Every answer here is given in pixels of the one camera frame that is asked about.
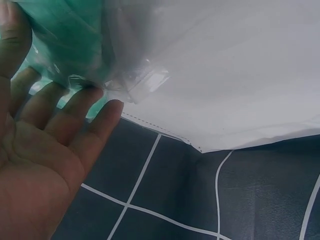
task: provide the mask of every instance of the dark gray surface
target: dark gray surface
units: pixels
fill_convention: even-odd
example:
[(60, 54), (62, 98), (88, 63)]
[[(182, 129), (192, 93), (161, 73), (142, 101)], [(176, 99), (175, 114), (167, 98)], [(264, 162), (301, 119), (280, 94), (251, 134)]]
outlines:
[[(230, 151), (201, 154), (162, 136), (126, 205), (156, 138), (122, 120), (85, 181), (98, 194), (122, 202), (82, 188), (53, 239), (107, 240), (112, 229), (112, 240), (217, 239), (215, 178)], [(221, 239), (298, 240), (319, 158), (319, 136), (233, 152), (218, 176)], [(128, 209), (119, 219), (124, 205)], [(305, 239), (320, 239), (319, 196)]]
[(126, 202), (157, 136), (121, 119), (85, 184)]

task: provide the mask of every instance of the plastic bag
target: plastic bag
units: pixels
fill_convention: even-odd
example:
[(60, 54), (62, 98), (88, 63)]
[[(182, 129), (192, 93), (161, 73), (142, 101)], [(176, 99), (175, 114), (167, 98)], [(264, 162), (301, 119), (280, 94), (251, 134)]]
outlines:
[[(121, 1), (14, 2), (28, 15), (34, 33), (22, 66), (32, 66), (43, 76), (33, 92), (50, 81), (72, 89), (71, 95), (95, 85), (105, 90), (107, 98), (98, 105), (111, 99), (139, 103), (169, 78), (168, 71), (146, 51), (148, 36), (141, 34), (148, 26), (135, 29), (138, 21), (141, 27), (141, 19), (137, 19), (141, 16), (127, 15), (130, 9)], [(60, 105), (70, 97), (63, 98)]]

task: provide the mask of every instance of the palm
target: palm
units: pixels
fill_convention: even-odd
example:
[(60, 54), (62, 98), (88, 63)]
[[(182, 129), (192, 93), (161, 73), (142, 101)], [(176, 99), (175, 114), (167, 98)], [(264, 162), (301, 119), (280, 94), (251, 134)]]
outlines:
[[(32, 230), (34, 239), (44, 239), (46, 234), (54, 232), (74, 194), (59, 170), (50, 166), (59, 158), (75, 163), (80, 160), (34, 126), (24, 122), (15, 124), (12, 118), (10, 122), (12, 128), (4, 136), (9, 148), (2, 147), (0, 158), (0, 192), (5, 193), (2, 200), (9, 206), (6, 216), (17, 214), (19, 218), (13, 225)], [(80, 167), (70, 170), (78, 171), (77, 179), (84, 177)]]
[(0, 239), (47, 239), (58, 226), (81, 183), (117, 125), (123, 104), (110, 101), (79, 134), (102, 91), (83, 89), (52, 116), (66, 90), (50, 83), (21, 110), (41, 76), (32, 68), (10, 79), (32, 40), (15, 3), (0, 1)]

